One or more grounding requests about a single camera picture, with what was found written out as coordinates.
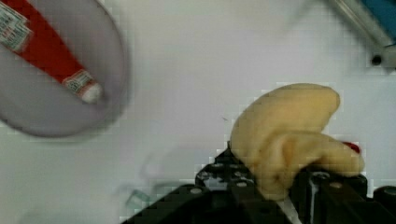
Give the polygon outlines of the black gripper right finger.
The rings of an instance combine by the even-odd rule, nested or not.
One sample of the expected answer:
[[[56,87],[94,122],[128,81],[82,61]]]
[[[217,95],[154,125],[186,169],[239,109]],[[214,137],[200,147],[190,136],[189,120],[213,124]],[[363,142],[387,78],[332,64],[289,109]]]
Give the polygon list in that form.
[[[294,179],[290,200],[303,224],[396,224],[395,187],[367,195],[364,175],[342,177],[304,168]]]

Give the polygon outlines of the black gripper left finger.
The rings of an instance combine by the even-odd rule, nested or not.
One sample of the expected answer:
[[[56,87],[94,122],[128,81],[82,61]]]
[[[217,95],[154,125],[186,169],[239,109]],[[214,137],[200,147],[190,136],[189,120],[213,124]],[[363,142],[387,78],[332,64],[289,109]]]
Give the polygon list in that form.
[[[225,149],[195,177],[121,224],[292,224],[265,200],[248,168]]]

